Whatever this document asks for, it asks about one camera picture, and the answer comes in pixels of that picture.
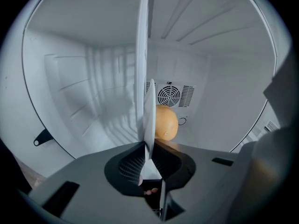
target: fan grille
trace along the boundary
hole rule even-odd
[[[158,93],[158,102],[169,107],[174,106],[180,98],[179,90],[175,86],[166,86]]]

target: vent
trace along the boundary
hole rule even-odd
[[[278,130],[278,127],[277,127],[275,124],[273,124],[272,121],[269,121],[269,122],[267,123],[267,125],[265,126],[265,129],[266,129],[267,131],[272,132],[272,131]]]
[[[146,87],[145,87],[145,93],[148,92],[149,87],[150,87],[150,82],[147,82],[147,83],[146,83]]]
[[[181,100],[179,101],[178,106],[179,107],[188,107],[190,105],[193,93],[194,93],[193,86],[184,85]]]
[[[158,102],[169,107],[174,106],[180,98],[180,92],[177,87],[168,85],[163,87],[158,93]]]

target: black bracket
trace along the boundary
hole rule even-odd
[[[33,144],[35,146],[39,146],[49,140],[52,140],[53,137],[52,135],[49,133],[49,131],[47,129],[44,129],[38,136],[37,138],[33,141]]]

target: white triangular piece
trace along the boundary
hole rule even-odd
[[[144,97],[143,127],[144,141],[146,142],[149,152],[149,159],[151,159],[154,149],[156,128],[156,91],[153,79],[150,80],[148,92]]]

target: black slot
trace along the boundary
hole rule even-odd
[[[213,158],[212,161],[216,162],[216,163],[226,165],[226,166],[232,166],[233,163],[234,163],[234,161],[227,160],[227,159],[222,159],[222,158]]]
[[[46,202],[43,208],[56,217],[61,213],[70,202],[80,185],[74,182],[65,182],[60,189]]]

